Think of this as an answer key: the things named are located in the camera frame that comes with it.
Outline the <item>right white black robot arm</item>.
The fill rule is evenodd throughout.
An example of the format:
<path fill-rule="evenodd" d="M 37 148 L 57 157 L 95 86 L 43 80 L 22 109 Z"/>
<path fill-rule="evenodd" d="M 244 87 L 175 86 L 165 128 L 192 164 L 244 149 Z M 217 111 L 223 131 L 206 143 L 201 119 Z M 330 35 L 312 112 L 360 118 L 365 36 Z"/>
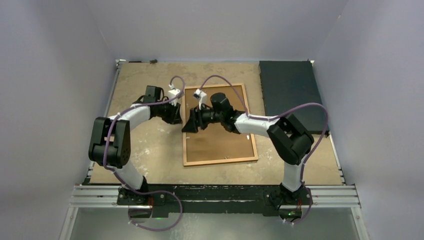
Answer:
<path fill-rule="evenodd" d="M 205 104 L 207 94 L 197 89 L 194 98 L 198 105 L 189 111 L 183 133 L 197 133 L 209 124 L 219 123 L 230 133 L 254 134 L 268 137 L 279 157 L 284 161 L 284 174 L 280 196 L 288 204 L 300 198 L 302 164 L 310 153 L 314 138 L 293 115 L 259 116 L 236 110 L 227 96 L 218 92 L 210 97 L 211 106 Z"/>

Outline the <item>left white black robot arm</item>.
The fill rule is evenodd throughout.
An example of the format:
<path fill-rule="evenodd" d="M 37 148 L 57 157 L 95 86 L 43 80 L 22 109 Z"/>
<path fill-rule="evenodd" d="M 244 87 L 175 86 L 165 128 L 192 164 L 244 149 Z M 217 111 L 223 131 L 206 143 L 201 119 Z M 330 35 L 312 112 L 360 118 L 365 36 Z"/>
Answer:
<path fill-rule="evenodd" d="M 129 108 L 110 117 L 97 117 L 93 123 L 89 160 L 111 171 L 138 205 L 148 201 L 149 189 L 146 178 L 130 161 L 131 131 L 152 118 L 161 118 L 170 125 L 182 123 L 178 100 L 184 93 L 173 84 L 169 87 L 165 91 L 149 85 Z"/>

